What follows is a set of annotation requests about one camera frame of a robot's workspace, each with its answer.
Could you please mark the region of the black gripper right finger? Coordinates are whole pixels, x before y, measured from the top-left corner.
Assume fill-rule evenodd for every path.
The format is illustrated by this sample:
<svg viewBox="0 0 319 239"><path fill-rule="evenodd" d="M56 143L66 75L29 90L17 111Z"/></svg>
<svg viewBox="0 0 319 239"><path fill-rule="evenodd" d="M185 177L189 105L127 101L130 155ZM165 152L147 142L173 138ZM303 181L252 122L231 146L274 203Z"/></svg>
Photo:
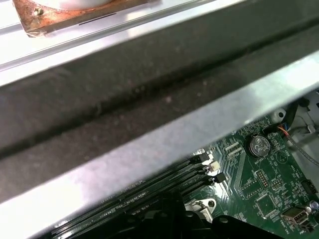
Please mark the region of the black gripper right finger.
<svg viewBox="0 0 319 239"><path fill-rule="evenodd" d="M248 239L252 233L249 224L230 216L214 218L212 229L221 239Z"/></svg>

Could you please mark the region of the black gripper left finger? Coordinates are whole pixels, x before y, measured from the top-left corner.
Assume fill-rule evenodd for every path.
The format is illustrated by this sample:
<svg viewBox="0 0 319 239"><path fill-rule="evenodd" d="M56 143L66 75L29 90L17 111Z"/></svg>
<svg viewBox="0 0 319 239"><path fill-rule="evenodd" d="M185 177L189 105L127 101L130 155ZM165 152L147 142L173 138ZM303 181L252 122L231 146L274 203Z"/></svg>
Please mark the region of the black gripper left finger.
<svg viewBox="0 0 319 239"><path fill-rule="evenodd" d="M160 208L143 218L127 215L114 226L111 239L203 239L200 216L185 209L180 192L163 194Z"/></svg>

